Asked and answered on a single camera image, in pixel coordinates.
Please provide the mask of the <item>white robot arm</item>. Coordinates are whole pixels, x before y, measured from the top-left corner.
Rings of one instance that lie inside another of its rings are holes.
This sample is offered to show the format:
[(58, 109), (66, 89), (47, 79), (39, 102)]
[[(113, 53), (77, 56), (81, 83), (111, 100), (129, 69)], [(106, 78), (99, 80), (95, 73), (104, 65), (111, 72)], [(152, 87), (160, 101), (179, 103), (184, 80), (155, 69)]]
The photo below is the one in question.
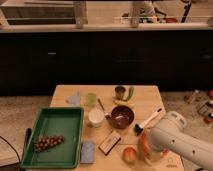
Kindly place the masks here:
[(213, 171), (213, 144), (189, 136), (183, 132), (186, 119), (176, 111), (169, 111), (148, 132), (148, 144), (153, 151), (168, 149)]

